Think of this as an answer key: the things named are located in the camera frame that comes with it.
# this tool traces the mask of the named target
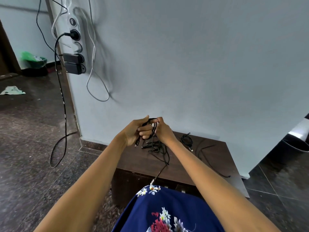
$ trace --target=blue dress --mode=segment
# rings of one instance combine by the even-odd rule
[[[224,232],[202,199],[149,185],[133,197],[112,232]]]

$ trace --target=green plastic bag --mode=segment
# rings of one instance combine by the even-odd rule
[[[21,53],[22,60],[26,61],[28,66],[33,69],[40,69],[47,63],[47,59],[44,57],[35,56],[27,51]]]

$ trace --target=wooden table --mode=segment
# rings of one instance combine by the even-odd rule
[[[183,135],[183,133],[174,133],[177,137]],[[223,175],[231,176],[224,178],[228,183],[237,188],[245,197],[249,198],[226,143],[198,136],[190,135],[190,137],[193,140],[193,153],[195,153],[197,147],[197,150],[199,150],[200,148],[214,145],[204,149],[204,155],[214,169]],[[138,147],[134,147],[134,145],[127,147],[119,160],[112,180],[112,199],[117,205],[126,206],[130,199],[142,187],[149,185],[152,179],[165,166],[165,163],[148,153],[149,149],[142,149],[141,146],[142,141]],[[161,172],[155,184],[201,197],[186,170],[169,148],[168,153],[170,154],[169,165]],[[200,157],[208,165],[202,154]]]

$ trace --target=left arm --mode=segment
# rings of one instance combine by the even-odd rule
[[[34,232],[89,231],[99,206],[110,188],[124,148],[132,145],[139,135],[147,138],[151,134],[151,125],[141,127],[148,118],[149,116],[133,120],[126,126],[56,202]]]

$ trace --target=granite floor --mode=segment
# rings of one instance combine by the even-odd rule
[[[68,137],[68,151],[52,169],[49,155],[64,135],[62,98],[55,73],[46,77],[18,76],[0,81],[0,91],[17,86],[25,95],[0,96],[0,231],[32,231],[61,195],[98,157],[100,151],[81,147],[78,134]],[[68,132],[76,131],[64,87]],[[64,142],[56,149],[55,163]],[[250,201],[282,232],[309,231],[309,157],[280,170],[263,161],[244,180]],[[106,196],[93,231],[111,231],[122,208]]]

